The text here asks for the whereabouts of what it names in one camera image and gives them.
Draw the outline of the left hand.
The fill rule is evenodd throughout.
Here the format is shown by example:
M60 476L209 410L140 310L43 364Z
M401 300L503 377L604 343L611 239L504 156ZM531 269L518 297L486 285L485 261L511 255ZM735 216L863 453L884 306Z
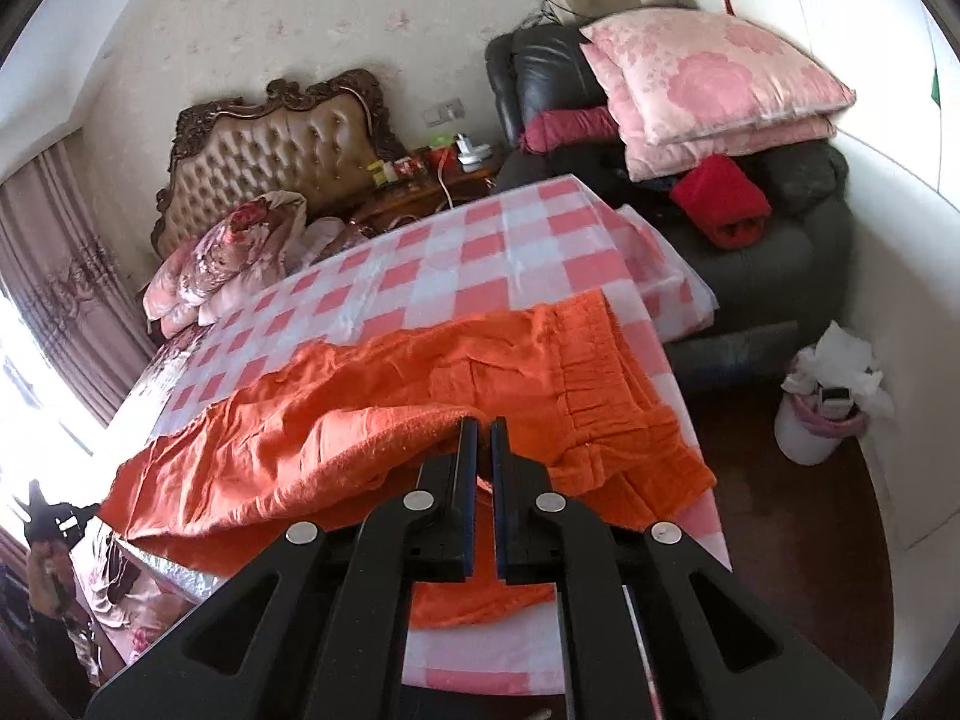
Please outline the left hand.
M75 601L75 575L62 541L36 541L28 554L28 590L32 609L59 619Z

